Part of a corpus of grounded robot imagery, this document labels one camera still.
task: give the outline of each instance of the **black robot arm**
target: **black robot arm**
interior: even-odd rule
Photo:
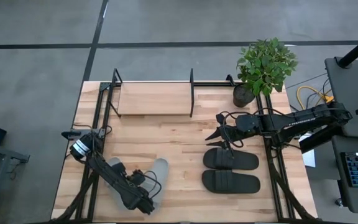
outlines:
[[[271,138],[271,147],[276,149],[285,146],[295,136],[302,135],[322,126],[325,129],[345,125],[352,115],[343,104],[331,102],[330,104],[318,105],[313,108],[290,114],[244,114],[236,117],[236,125],[226,124],[226,116],[217,114],[216,119],[220,127],[206,140],[222,137],[225,142],[213,142],[209,145],[226,147],[227,142],[233,143],[255,135]]]
[[[48,223],[64,223],[65,220],[69,220],[77,209],[79,201],[83,200],[89,187],[99,175],[120,194],[123,204],[129,210],[138,208],[148,215],[154,210],[149,192],[139,186],[145,180],[143,172],[135,170],[132,175],[127,175],[121,162],[110,166],[99,153],[102,140],[103,137],[91,131],[70,146],[70,154],[74,159],[82,164],[88,164],[93,171],[65,212]]]

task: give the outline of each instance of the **gray concrete floor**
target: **gray concrete floor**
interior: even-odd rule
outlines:
[[[0,44],[90,43],[102,0],[0,0]],[[358,0],[110,0],[100,43],[358,40]],[[324,59],[353,45],[294,46],[299,66],[285,81],[290,103],[296,89],[321,89]],[[239,47],[98,49],[90,80],[222,80],[236,74]],[[31,154],[0,195],[0,223],[48,220],[52,211],[89,49],[0,50],[0,127],[5,144]],[[308,90],[301,92],[306,101]],[[334,180],[309,176],[323,220],[358,223],[337,208]]]

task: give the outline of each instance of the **potted plant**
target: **potted plant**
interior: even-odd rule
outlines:
[[[244,84],[236,86],[233,91],[233,103],[237,107],[245,107],[260,92],[265,96],[271,94],[273,88],[281,92],[285,77],[291,75],[298,65],[295,54],[276,37],[258,40],[250,44],[248,50],[241,47],[240,54],[237,77]]]

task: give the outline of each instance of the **black plant pot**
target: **black plant pot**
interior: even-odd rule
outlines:
[[[247,89],[243,85],[237,85],[233,90],[233,103],[236,107],[243,108],[252,100],[255,99],[255,95],[252,90]]]

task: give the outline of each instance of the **black slide sandal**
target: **black slide sandal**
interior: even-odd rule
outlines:
[[[206,170],[203,184],[210,192],[217,194],[253,194],[260,190],[256,176],[233,173],[231,170]]]
[[[259,159],[255,154],[233,150],[234,158],[229,150],[216,147],[204,154],[204,165],[211,169],[242,169],[258,168]]]

